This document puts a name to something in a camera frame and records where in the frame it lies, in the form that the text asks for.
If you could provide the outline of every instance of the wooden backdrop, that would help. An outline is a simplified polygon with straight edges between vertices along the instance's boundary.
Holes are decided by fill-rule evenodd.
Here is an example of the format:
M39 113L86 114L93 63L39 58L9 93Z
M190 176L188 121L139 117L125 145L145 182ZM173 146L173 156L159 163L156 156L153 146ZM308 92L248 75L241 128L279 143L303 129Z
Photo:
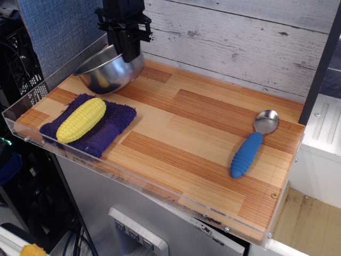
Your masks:
M304 102L339 0L145 0L146 57Z

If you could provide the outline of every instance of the yellow object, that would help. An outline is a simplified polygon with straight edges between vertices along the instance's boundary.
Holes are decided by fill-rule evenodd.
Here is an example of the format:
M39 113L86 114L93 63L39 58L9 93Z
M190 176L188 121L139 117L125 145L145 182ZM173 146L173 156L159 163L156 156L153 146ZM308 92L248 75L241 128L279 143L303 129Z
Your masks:
M20 256L47 256L47 254L36 244L28 244L22 248Z
M100 84L100 87L102 88L109 87L110 84L108 80L100 72L96 73L96 77L97 77L98 83Z
M57 139L62 143L78 140L101 120L106 108L100 98L85 101L59 126Z

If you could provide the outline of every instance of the metal bowl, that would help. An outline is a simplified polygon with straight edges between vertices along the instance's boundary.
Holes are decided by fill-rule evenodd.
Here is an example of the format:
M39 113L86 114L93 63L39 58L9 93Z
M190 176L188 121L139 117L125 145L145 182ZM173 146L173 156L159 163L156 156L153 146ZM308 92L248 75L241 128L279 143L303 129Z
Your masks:
M126 63L122 54L117 55L113 45L91 56L74 71L82 82L94 93L106 94L117 91L139 76L144 68L141 54Z

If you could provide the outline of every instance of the wooden tabletop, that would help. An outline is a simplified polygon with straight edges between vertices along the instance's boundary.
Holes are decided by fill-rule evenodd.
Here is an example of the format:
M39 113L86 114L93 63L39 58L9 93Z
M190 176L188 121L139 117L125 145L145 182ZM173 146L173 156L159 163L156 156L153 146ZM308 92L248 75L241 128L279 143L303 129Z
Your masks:
M94 94L70 76L17 122L38 131L81 93ZM269 232L304 132L298 124L302 104L148 60L134 82L98 96L136 108L137 117L97 166L122 175L109 163L137 174L151 182L144 190L171 199L179 209L262 241L257 230ZM233 156L266 109L278 113L279 126L264 136L246 175L232 179Z

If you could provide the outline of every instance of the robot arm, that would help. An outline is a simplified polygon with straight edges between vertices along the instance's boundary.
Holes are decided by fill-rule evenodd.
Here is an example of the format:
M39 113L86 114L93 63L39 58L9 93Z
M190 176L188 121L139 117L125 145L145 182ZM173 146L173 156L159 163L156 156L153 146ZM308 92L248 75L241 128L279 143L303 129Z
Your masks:
M95 10L99 29L107 32L109 45L114 45L117 54L123 54L125 62L140 55L141 40L152 40L151 19L143 11L143 0L103 0L103 8Z

